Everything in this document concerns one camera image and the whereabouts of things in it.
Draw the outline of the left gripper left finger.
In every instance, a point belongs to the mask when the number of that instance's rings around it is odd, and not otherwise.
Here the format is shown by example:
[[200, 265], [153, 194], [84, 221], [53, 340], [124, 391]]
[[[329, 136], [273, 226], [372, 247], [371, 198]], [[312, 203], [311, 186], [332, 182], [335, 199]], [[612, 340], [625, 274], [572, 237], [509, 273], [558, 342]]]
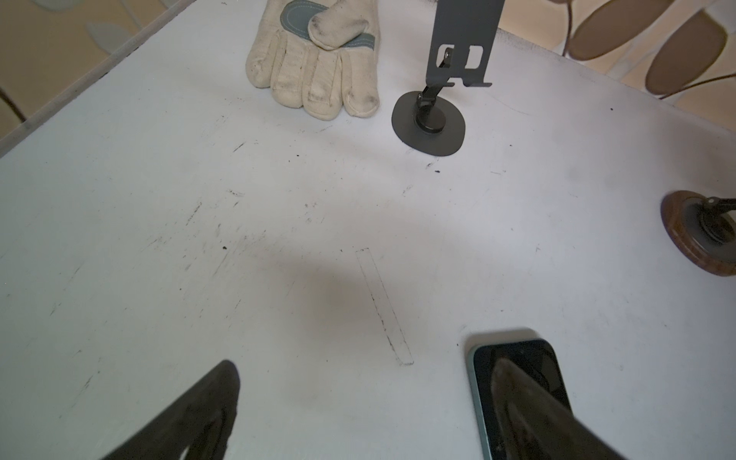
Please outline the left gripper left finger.
[[222, 459], [237, 417], [241, 381], [223, 360], [107, 459]]

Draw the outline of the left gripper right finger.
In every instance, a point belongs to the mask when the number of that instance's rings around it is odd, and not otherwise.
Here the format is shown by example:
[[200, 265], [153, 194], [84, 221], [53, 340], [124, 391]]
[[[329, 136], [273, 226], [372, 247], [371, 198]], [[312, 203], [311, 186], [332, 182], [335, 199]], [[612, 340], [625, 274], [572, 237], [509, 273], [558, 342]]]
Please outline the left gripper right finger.
[[508, 459], [620, 459], [536, 381], [502, 358], [491, 390]]

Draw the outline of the black phone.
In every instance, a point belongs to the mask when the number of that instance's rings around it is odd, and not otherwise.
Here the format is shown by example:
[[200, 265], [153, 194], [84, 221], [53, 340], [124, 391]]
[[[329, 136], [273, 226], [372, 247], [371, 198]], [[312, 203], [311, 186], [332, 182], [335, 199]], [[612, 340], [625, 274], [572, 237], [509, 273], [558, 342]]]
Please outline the black phone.
[[485, 459], [551, 459], [539, 431], [572, 407], [552, 345], [534, 338], [471, 347], [466, 358]]

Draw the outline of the dark grey back stand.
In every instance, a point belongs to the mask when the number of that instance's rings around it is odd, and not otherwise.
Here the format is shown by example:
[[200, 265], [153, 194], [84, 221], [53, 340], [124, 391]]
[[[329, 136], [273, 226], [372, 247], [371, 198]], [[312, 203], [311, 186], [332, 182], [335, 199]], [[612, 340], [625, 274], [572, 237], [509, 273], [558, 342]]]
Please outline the dark grey back stand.
[[466, 122], [440, 92], [458, 79], [466, 87], [490, 87], [485, 73], [504, 3], [493, 0], [439, 1], [433, 24], [425, 88], [402, 95], [392, 128], [411, 149], [434, 157], [457, 153]]

